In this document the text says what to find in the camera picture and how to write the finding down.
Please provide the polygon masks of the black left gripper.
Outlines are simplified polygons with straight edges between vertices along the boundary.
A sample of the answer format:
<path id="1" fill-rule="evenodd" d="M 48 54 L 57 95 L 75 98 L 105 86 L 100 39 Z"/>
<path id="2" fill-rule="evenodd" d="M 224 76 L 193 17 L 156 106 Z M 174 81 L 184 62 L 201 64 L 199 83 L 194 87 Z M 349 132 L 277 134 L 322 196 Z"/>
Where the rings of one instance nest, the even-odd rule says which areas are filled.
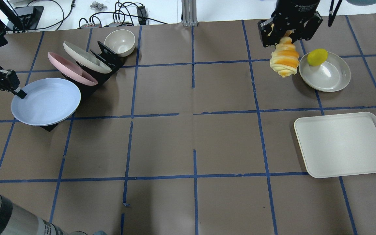
<path id="1" fill-rule="evenodd" d="M 21 89 L 20 81 L 14 70 L 0 69 L 0 90 L 13 92 L 21 99 L 27 96 L 27 93 Z"/>

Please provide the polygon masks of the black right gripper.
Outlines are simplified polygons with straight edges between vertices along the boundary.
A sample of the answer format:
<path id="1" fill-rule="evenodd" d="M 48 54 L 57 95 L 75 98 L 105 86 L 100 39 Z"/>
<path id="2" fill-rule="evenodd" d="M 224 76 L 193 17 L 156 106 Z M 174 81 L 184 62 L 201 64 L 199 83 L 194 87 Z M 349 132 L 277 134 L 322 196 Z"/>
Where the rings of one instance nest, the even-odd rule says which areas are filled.
<path id="1" fill-rule="evenodd" d="M 292 42 L 312 39 L 323 21 L 319 4 L 319 0 L 278 0 L 270 18 L 258 22 L 262 45 L 278 45 L 288 31 Z"/>

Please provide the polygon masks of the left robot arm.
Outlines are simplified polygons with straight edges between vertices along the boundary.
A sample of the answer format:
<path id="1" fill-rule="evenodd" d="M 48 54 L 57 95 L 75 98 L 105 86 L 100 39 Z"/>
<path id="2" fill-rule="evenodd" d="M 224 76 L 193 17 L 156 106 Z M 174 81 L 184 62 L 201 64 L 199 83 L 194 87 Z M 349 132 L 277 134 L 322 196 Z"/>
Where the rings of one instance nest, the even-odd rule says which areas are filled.
<path id="1" fill-rule="evenodd" d="M 11 88 L 11 111 L 31 126 L 48 126 L 67 119 L 78 107 L 81 92 L 62 78 L 45 78 Z M 66 235 L 60 227 L 36 216 L 0 195 L 0 235 Z"/>

